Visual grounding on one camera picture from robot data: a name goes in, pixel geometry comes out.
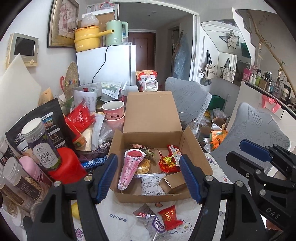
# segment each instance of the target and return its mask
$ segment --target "picture frame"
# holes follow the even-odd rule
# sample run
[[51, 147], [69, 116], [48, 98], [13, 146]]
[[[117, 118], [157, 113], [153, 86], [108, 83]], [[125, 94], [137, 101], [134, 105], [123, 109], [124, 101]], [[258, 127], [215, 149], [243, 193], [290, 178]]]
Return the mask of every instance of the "picture frame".
[[53, 0], [48, 20], [47, 47], [75, 48], [79, 4], [75, 0]]

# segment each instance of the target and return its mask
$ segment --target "black snack bag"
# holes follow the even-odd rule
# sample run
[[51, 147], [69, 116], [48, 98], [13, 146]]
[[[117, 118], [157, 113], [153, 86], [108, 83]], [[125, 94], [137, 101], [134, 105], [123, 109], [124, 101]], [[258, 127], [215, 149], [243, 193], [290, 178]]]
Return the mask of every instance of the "black snack bag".
[[38, 117], [42, 119], [45, 129], [57, 149], [59, 147], [68, 147], [76, 152], [72, 142], [74, 133], [66, 124], [59, 101], [55, 98], [24, 115], [5, 133], [8, 142], [19, 154], [31, 156], [28, 155], [30, 147], [21, 131], [29, 121]]

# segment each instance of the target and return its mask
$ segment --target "gray chair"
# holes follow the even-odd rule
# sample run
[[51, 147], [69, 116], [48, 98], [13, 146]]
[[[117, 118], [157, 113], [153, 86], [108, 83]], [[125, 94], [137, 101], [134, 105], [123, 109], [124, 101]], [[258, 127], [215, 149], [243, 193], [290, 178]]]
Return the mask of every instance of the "gray chair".
[[197, 82], [169, 77], [165, 81], [165, 90], [172, 91], [178, 112], [193, 115], [200, 123], [212, 95]]
[[265, 173], [268, 173], [272, 167], [269, 162], [262, 162], [241, 151], [239, 143], [243, 139], [250, 140], [263, 147], [277, 144], [288, 150], [291, 145], [289, 138], [281, 131], [269, 113], [266, 113], [262, 108], [257, 110], [245, 102], [240, 103], [228, 135], [219, 147], [211, 152], [211, 155], [232, 183], [241, 180], [247, 185], [248, 179], [226, 163], [226, 155], [231, 151], [235, 151], [262, 166]]

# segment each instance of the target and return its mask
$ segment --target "white tablecloth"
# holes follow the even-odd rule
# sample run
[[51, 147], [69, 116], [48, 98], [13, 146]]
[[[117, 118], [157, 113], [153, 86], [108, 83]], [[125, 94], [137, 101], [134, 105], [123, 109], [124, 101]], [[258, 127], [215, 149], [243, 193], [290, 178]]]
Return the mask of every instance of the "white tablecloth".
[[[227, 180], [227, 177], [213, 157], [208, 153], [206, 153], [206, 156], [213, 169], [213, 176], [220, 182], [231, 183]], [[155, 203], [150, 203], [148, 205], [156, 214], [164, 208], [175, 205], [177, 218], [184, 222], [176, 229], [169, 231], [171, 235], [170, 241], [188, 240], [198, 218], [201, 205], [197, 204], [196, 201], [191, 198], [174, 202], [163, 202], [162, 204], [163, 207], [161, 208], [156, 207]], [[143, 204], [119, 203], [113, 191], [109, 190], [106, 199], [104, 199], [101, 204], [97, 205], [97, 210], [110, 241], [151, 241], [149, 233], [144, 225], [133, 215], [133, 212], [142, 205]], [[220, 240], [225, 217], [225, 208], [226, 201], [221, 201], [213, 240]], [[2, 214], [16, 236], [21, 241], [26, 241], [26, 232], [21, 228], [15, 227], [11, 221], [11, 217], [4, 211], [2, 211]], [[80, 221], [75, 218], [73, 218], [73, 221], [77, 240], [85, 241]]]

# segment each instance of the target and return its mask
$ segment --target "mint green kettle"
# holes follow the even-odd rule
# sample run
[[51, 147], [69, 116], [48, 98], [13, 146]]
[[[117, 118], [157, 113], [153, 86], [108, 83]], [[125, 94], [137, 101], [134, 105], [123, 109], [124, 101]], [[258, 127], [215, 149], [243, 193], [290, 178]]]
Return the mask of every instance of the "mint green kettle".
[[128, 23], [120, 20], [111, 20], [106, 22], [106, 30], [113, 29], [114, 33], [106, 35], [106, 46], [109, 45], [122, 45], [123, 39], [128, 37]]

